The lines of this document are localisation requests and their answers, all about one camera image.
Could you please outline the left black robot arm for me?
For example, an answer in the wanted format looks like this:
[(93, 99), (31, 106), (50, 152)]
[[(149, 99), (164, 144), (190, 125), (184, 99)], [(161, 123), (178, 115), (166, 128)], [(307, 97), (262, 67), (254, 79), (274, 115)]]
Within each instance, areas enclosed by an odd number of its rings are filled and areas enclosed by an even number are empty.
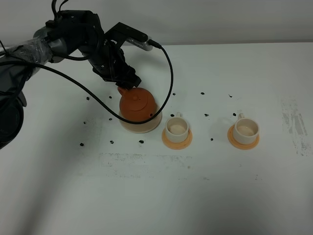
[(87, 60), (94, 73), (104, 81), (114, 82), (124, 89), (137, 87), (141, 79), (129, 66), (121, 45), (118, 23), (105, 33), (97, 14), (87, 10), (66, 10), (34, 34), (33, 39), (1, 52), (0, 58), (0, 146), (8, 145), (22, 127), (27, 105), (23, 87), (46, 63), (64, 59)]

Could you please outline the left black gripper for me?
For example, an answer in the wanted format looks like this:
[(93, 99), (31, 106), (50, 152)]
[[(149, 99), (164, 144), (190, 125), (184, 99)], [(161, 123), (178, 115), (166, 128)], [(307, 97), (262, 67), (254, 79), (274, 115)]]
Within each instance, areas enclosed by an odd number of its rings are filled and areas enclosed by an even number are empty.
[(97, 14), (87, 10), (66, 10), (57, 13), (57, 19), (46, 22), (46, 39), (52, 43), (61, 41), (61, 45), (52, 49), (54, 56), (70, 59), (70, 54), (79, 50), (88, 60), (93, 72), (104, 81), (114, 82), (124, 89), (138, 87), (141, 79), (135, 69), (126, 63), (123, 50), (115, 41), (105, 38)]

